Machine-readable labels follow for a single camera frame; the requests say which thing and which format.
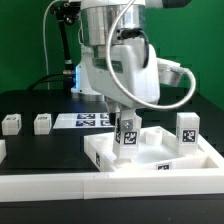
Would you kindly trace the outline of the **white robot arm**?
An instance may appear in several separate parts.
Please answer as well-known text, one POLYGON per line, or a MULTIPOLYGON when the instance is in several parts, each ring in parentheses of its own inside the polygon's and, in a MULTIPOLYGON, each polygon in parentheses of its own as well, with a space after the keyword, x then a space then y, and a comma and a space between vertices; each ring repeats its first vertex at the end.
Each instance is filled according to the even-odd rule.
POLYGON ((106 97, 109 120, 123 131, 134 129, 139 108, 172 110, 192 97, 196 81, 186 68, 157 58, 145 28, 147 8, 182 8, 192 0, 69 0, 81 4, 84 62, 90 86, 106 97), (182 75, 191 87, 177 103, 160 105, 160 85, 175 85, 182 75))

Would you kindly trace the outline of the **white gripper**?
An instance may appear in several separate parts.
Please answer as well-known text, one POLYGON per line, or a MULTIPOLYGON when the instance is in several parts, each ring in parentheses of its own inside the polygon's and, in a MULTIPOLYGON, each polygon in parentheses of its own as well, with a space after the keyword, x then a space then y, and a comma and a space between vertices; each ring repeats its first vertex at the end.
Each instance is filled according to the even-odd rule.
MULTIPOLYGON (((108 103, 109 121, 114 126, 114 133, 118 134, 120 128, 123 132, 139 130, 141 118, 136 114, 135 109, 142 108, 142 105, 128 98, 115 85, 103 58, 95 58, 91 48, 85 47, 85 50, 82 62, 86 66, 91 89, 114 100, 108 103), (120 110, 117 102, 129 108, 123 107, 120 110)), ((111 48, 111 61, 116 77, 131 94, 144 102, 154 105, 158 103, 159 75, 156 52, 152 45, 149 46, 149 62, 146 68, 143 67, 142 44, 115 45, 111 48)))

